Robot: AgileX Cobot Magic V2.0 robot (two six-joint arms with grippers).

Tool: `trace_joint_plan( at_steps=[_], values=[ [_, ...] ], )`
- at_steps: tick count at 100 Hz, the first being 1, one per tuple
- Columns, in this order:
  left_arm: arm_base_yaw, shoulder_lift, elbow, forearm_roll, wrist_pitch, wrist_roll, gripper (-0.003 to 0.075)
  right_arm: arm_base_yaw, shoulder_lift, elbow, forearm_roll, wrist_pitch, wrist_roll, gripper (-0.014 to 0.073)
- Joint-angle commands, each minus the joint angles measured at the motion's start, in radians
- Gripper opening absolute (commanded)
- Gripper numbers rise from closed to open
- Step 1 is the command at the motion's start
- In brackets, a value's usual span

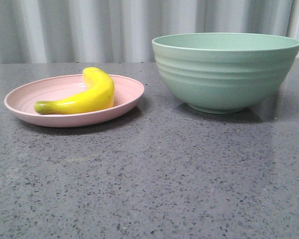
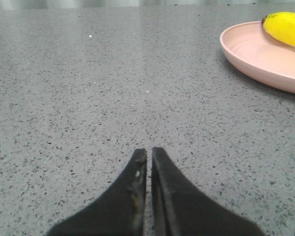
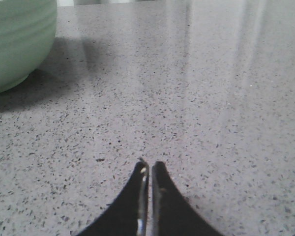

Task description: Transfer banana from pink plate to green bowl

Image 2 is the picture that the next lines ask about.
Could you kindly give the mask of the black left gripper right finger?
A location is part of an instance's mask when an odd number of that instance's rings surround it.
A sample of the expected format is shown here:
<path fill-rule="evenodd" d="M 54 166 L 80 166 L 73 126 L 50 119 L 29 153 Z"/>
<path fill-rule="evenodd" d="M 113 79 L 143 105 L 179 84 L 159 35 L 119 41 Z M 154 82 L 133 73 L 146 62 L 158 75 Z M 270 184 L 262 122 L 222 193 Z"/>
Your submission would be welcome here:
<path fill-rule="evenodd" d="M 262 236 L 253 222 L 194 186 L 161 147 L 152 150 L 152 207 L 157 236 Z"/>

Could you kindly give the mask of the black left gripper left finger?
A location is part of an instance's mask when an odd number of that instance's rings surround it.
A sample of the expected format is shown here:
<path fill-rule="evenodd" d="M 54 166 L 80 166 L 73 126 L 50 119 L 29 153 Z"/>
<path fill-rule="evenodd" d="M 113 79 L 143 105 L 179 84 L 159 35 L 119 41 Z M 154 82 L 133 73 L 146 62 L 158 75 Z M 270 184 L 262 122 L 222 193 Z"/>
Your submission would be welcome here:
<path fill-rule="evenodd" d="M 147 151 L 136 149 L 122 173 L 93 203 L 53 226 L 49 236 L 141 236 Z"/>

